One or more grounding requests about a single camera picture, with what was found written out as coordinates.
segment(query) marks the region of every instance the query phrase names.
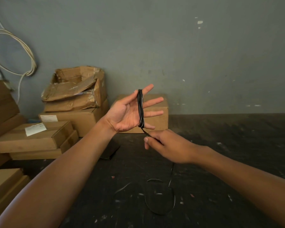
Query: person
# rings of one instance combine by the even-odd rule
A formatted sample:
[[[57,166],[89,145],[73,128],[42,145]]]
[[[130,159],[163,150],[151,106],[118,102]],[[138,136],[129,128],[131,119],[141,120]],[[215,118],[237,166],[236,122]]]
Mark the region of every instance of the person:
[[[153,85],[145,87],[143,95],[152,88]],[[23,188],[1,214],[0,228],[58,227],[111,138],[139,124],[137,92],[117,101],[83,139]],[[146,101],[143,108],[162,101],[163,98]],[[162,114],[144,112],[145,117]],[[154,126],[146,123],[145,128]],[[192,163],[211,172],[285,226],[285,179],[234,161],[207,146],[193,144],[171,130],[149,134],[151,137],[144,138],[146,149],[152,147],[172,162]]]

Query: forearm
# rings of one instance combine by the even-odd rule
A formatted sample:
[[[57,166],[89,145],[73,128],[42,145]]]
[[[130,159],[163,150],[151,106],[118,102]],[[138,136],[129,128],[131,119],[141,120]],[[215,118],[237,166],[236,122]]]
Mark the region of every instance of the forearm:
[[[219,177],[285,226],[285,179],[234,161],[208,147],[197,160],[197,165]]]
[[[0,216],[0,227],[58,227],[114,134],[100,120],[19,193]]]

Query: cardboard box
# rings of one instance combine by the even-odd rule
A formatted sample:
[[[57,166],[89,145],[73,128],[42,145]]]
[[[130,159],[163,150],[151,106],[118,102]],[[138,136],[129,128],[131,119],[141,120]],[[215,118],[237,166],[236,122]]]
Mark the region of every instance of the cardboard box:
[[[59,149],[40,150],[31,152],[11,153],[13,160],[30,160],[30,159],[56,159],[64,152],[70,149],[78,141],[76,130],[62,143]]]
[[[19,108],[9,89],[0,80],[0,124],[19,113]]]
[[[122,98],[126,97],[126,95],[119,95],[117,100],[120,100]],[[168,100],[166,95],[163,94],[148,94],[146,96],[143,97],[144,102],[151,100],[151,99],[155,99],[155,98],[159,98],[159,97],[163,97],[163,102],[158,103],[154,106],[148,107],[144,109],[144,112],[148,112],[148,111],[159,111],[159,110],[163,110],[163,115],[160,116],[155,116],[155,117],[150,117],[150,118],[145,118],[145,123],[149,123],[152,126],[155,126],[155,130],[166,130],[168,128],[168,121],[169,121],[169,107],[168,107]],[[137,126],[129,131],[126,131],[124,133],[143,133],[143,131]]]
[[[15,185],[23,176],[21,169],[2,169],[0,170],[0,198]]]
[[[42,122],[48,121],[71,121],[79,137],[86,135],[91,128],[109,110],[109,102],[105,100],[101,107],[75,110],[67,112],[43,112],[39,114]]]
[[[81,110],[99,107],[107,98],[103,70],[80,66],[57,69],[42,94],[45,112]]]
[[[22,176],[21,179],[8,190],[8,192],[0,199],[0,215],[11,201],[19,194],[19,192],[30,182],[28,176]]]
[[[8,119],[7,121],[0,124],[0,136],[4,135],[8,131],[16,128],[17,126],[26,123],[26,119],[20,115],[17,114],[14,117]],[[6,153],[0,153],[0,166],[10,160],[10,157]]]
[[[1,136],[0,153],[57,149],[73,132],[70,122],[45,122],[47,130],[26,136],[25,128],[36,124],[22,124]]]

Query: white cable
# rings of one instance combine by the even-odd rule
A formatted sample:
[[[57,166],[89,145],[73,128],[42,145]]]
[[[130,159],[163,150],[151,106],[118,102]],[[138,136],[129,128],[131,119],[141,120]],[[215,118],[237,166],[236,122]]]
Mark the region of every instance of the white cable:
[[[6,70],[6,71],[8,71],[8,72],[10,72],[12,74],[21,76],[21,78],[19,80],[19,84],[18,84],[18,99],[17,99],[17,104],[18,104],[19,100],[20,100],[20,86],[21,86],[21,82],[22,82],[22,80],[23,80],[23,78],[25,76],[31,76],[36,71],[37,65],[36,65],[36,61],[35,61],[34,55],[33,55],[32,51],[31,51],[31,49],[28,47],[28,45],[25,44],[21,39],[17,38],[14,34],[12,34],[11,32],[7,31],[3,27],[1,22],[0,22],[0,26],[1,26],[0,35],[6,34],[6,35],[11,36],[13,39],[15,39],[17,42],[19,42],[19,44],[23,47],[23,49],[26,51],[28,56],[31,58],[31,69],[29,71],[25,72],[24,74],[15,73],[15,72],[5,68],[3,65],[0,64],[0,67],[3,68],[4,70]]]

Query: white label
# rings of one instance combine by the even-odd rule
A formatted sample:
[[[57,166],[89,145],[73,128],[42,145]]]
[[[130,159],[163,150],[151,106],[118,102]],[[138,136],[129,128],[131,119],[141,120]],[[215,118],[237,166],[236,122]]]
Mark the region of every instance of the white label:
[[[42,122],[57,122],[57,116],[56,115],[40,115]]]
[[[37,125],[26,127],[25,133],[26,133],[26,136],[28,137],[28,136],[31,136],[33,134],[36,134],[36,133],[39,133],[39,132],[45,131],[45,130],[46,130],[46,127],[44,126],[44,124],[39,123]]]

